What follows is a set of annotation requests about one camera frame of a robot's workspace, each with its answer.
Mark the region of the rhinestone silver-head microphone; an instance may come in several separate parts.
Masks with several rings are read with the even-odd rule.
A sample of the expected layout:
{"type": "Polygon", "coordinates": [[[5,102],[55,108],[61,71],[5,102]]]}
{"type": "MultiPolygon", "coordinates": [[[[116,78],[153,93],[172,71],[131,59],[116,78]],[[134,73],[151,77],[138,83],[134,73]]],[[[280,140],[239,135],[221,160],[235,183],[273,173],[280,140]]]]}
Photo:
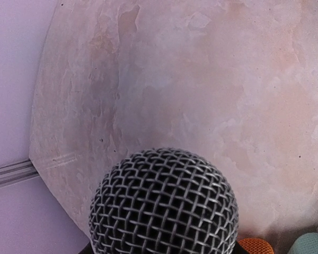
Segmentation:
{"type": "Polygon", "coordinates": [[[123,159],[90,205],[94,253],[231,253],[238,227],[225,176],[181,149],[148,149],[123,159]]]}

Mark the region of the orange microphone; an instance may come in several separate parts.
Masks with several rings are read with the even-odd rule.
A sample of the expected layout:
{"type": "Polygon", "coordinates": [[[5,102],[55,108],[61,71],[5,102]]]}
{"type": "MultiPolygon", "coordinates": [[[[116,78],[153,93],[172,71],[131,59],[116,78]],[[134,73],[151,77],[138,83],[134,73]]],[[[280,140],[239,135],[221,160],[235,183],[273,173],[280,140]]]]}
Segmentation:
{"type": "Polygon", "coordinates": [[[239,245],[249,254],[274,254],[272,246],[260,238],[245,238],[239,241],[239,245]]]}

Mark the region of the teal head microphone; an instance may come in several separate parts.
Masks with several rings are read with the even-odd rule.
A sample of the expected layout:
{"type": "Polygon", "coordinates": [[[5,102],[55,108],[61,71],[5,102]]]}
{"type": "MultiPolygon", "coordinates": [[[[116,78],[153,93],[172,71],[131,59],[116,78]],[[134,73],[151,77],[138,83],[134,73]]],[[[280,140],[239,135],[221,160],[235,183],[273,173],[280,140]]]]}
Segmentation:
{"type": "Polygon", "coordinates": [[[318,254],[318,233],[306,233],[297,238],[288,254],[318,254]]]}

